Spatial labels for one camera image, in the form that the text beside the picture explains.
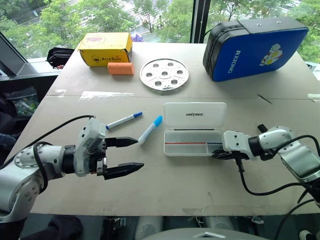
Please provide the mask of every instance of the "window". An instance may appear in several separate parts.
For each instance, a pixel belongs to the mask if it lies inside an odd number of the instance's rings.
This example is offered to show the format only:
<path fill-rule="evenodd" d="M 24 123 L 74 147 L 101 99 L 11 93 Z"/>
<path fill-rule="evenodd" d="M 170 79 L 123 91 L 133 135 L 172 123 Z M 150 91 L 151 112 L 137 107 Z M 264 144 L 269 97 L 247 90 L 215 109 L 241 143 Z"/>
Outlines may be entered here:
<path fill-rule="evenodd" d="M 136 41 L 188 43 L 193 0 L 4 0 L 0 32 L 26 58 L 76 48 L 89 32 L 130 32 Z"/>
<path fill-rule="evenodd" d="M 298 52 L 304 61 L 320 63 L 319 0 L 211 0 L 206 30 L 223 21 L 284 16 L 309 28 Z"/>

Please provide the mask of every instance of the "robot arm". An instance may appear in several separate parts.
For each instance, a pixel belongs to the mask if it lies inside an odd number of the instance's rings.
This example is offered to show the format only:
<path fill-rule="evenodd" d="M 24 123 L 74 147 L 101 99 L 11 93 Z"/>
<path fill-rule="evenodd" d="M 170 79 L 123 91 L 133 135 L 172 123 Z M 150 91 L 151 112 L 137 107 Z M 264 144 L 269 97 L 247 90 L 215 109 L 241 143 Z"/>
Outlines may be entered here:
<path fill-rule="evenodd" d="M 236 158 L 236 160 L 237 158 L 256 160 L 256 157 L 260 156 L 261 160 L 266 161 L 279 154 L 281 161 L 293 176 L 300 183 L 310 186 L 306 190 L 320 207 L 319 152 L 315 154 L 307 146 L 295 140 L 292 130 L 288 127 L 276 126 L 269 130 L 263 129 L 262 132 L 258 136 L 250 137 L 242 132 L 226 131 L 222 140 L 223 150 L 216 150 L 212 156 L 217 159 Z M 298 139 L 304 137 L 315 139 L 309 135 Z"/>
<path fill-rule="evenodd" d="M 27 217 L 49 180 L 71 173 L 78 177 L 97 174 L 107 180 L 126 176 L 144 166 L 130 162 L 107 168 L 107 147 L 126 147 L 138 141 L 130 137 L 105 136 L 105 125 L 91 118 L 79 133 L 76 145 L 56 146 L 43 142 L 35 146 L 44 172 L 37 164 L 33 146 L 21 150 L 12 162 L 0 169 L 0 235 L 2 224 L 23 221 Z"/>

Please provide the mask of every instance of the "yellow box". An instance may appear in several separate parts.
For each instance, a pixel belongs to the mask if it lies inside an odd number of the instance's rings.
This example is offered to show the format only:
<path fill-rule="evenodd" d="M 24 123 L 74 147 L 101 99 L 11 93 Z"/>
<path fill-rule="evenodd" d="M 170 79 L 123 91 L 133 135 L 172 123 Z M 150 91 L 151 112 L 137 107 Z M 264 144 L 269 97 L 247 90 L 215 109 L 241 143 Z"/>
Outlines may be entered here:
<path fill-rule="evenodd" d="M 108 63 L 129 63 L 132 40 L 128 32 L 87 33 L 78 50 L 90 67 L 106 67 Z"/>

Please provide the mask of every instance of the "blue marker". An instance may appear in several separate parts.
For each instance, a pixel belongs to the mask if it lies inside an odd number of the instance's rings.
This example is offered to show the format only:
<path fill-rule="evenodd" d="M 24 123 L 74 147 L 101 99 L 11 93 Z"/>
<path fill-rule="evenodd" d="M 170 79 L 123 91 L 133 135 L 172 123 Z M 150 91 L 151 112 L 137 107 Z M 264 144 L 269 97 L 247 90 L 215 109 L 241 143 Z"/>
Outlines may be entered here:
<path fill-rule="evenodd" d="M 145 130 L 145 132 L 139 137 L 138 143 L 143 144 L 149 135 L 158 127 L 162 122 L 162 116 L 158 116 L 156 120 Z"/>
<path fill-rule="evenodd" d="M 130 116 L 126 116 L 126 117 L 124 117 L 124 118 L 122 118 L 122 119 L 120 119 L 118 121 L 115 121 L 115 122 L 112 122 L 112 123 L 106 125 L 105 128 L 109 130 L 109 129 L 111 129 L 111 128 L 115 127 L 115 126 L 118 126 L 120 124 L 123 124 L 123 123 L 125 123 L 125 122 L 127 122 L 127 121 L 129 121 L 131 119 L 135 119 L 136 117 L 139 117 L 140 115 L 142 115 L 142 112 L 137 112 L 137 113 L 132 114 Z"/>

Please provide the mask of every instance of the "blue cap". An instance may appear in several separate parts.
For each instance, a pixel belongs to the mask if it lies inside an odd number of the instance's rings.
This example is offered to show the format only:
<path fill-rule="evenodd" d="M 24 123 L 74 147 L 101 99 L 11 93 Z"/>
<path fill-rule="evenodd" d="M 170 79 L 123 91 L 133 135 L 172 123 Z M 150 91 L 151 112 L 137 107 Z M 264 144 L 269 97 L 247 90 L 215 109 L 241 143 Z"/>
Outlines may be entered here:
<path fill-rule="evenodd" d="M 137 112 L 137 113 L 135 113 L 135 114 L 133 114 L 133 117 L 139 117 L 140 115 L 142 115 L 142 111 L 141 112 Z"/>
<path fill-rule="evenodd" d="M 156 120 L 153 122 L 156 127 L 158 127 L 162 122 L 162 116 L 158 116 Z"/>

